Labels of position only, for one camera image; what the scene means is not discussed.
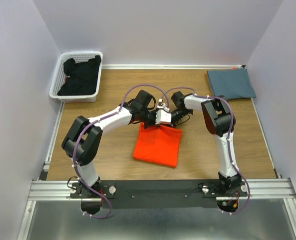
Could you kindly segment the orange t shirt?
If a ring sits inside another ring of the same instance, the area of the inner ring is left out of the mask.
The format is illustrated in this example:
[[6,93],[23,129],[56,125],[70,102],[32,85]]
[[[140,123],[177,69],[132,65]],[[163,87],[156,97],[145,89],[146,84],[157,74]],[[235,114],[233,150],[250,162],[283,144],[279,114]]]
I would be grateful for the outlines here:
[[141,123],[133,159],[175,168],[183,131],[169,126],[144,127]]

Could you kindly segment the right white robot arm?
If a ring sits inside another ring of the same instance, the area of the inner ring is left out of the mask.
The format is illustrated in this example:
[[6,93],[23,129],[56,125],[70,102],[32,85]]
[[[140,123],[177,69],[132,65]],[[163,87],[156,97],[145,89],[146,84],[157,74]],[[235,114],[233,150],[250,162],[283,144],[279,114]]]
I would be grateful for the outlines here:
[[242,176],[234,151],[235,116],[223,96],[184,95],[180,91],[171,96],[176,109],[171,112],[172,125],[177,125],[183,117],[193,111],[201,111],[206,128],[214,136],[217,145],[220,168],[218,172],[218,191],[229,196],[242,185]]

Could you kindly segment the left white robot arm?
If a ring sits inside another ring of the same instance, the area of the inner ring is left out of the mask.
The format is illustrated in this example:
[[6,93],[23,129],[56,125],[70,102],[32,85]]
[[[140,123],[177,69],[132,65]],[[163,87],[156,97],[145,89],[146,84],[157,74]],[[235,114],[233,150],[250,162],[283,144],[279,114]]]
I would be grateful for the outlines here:
[[112,111],[103,115],[85,118],[78,116],[62,142],[62,149],[72,160],[81,191],[89,198],[103,196],[100,177],[95,170],[94,159],[102,137],[110,131],[133,123],[154,124],[156,112],[148,107],[157,101],[150,93],[140,90],[137,96],[123,101]]

